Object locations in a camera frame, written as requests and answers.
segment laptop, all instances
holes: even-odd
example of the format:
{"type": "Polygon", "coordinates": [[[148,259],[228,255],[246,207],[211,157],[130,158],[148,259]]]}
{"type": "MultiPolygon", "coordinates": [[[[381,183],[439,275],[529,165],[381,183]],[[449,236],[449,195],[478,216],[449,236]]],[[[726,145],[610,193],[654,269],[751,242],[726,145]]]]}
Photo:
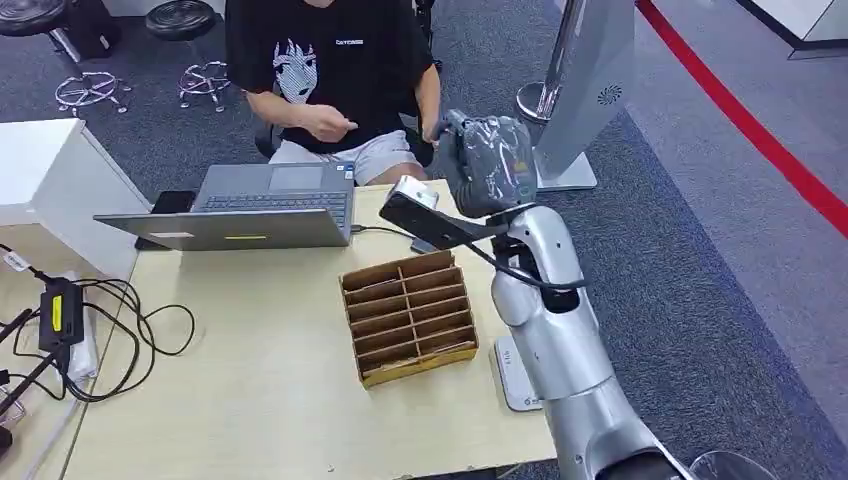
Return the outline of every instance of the laptop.
{"type": "Polygon", "coordinates": [[[344,247],[353,162],[213,165],[187,213],[94,220],[180,251],[344,247]]]}

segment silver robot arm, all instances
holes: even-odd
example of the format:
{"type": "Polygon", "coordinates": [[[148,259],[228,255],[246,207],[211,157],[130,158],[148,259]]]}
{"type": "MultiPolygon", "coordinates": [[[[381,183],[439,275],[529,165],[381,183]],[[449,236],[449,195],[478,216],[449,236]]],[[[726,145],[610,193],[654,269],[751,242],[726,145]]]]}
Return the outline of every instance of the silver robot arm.
{"type": "Polygon", "coordinates": [[[454,110],[441,129],[436,167],[460,212],[488,216],[487,225],[436,211],[426,185],[410,177],[380,214],[440,249],[475,249],[473,241],[494,237],[492,298],[542,400],[562,478],[697,480],[642,422],[616,380],[571,235],[559,214],[532,203],[536,172],[526,128],[454,110]]]}

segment yellow label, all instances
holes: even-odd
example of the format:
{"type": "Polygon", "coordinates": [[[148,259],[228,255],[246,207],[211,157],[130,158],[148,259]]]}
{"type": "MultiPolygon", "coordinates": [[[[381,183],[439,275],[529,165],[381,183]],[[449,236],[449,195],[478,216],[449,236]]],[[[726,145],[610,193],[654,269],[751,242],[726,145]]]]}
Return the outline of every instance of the yellow label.
{"type": "Polygon", "coordinates": [[[265,240],[268,235],[238,235],[234,237],[224,237],[224,240],[265,240]]]}
{"type": "Polygon", "coordinates": [[[53,297],[53,331],[62,331],[62,296],[53,297]]]}

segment white cabinet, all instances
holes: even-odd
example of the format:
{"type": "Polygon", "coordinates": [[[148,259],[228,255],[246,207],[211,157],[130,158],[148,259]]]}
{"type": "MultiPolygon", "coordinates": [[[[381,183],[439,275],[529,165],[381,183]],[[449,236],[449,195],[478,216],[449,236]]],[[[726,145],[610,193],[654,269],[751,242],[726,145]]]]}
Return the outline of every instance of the white cabinet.
{"type": "Polygon", "coordinates": [[[805,41],[848,39],[848,0],[751,0],[805,41]]]}
{"type": "Polygon", "coordinates": [[[0,243],[33,264],[129,278],[135,237],[92,216],[150,208],[83,121],[0,124],[0,243]]]}

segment man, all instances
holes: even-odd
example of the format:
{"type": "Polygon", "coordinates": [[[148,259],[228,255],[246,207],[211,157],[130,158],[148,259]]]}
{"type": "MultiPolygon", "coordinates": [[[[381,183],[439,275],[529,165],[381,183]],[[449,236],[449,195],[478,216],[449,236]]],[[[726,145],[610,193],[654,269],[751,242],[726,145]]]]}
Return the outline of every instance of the man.
{"type": "Polygon", "coordinates": [[[399,105],[414,91],[432,143],[441,93],[409,0],[231,0],[226,28],[230,80],[283,127],[271,163],[353,161],[359,185],[426,179],[399,105]]]}

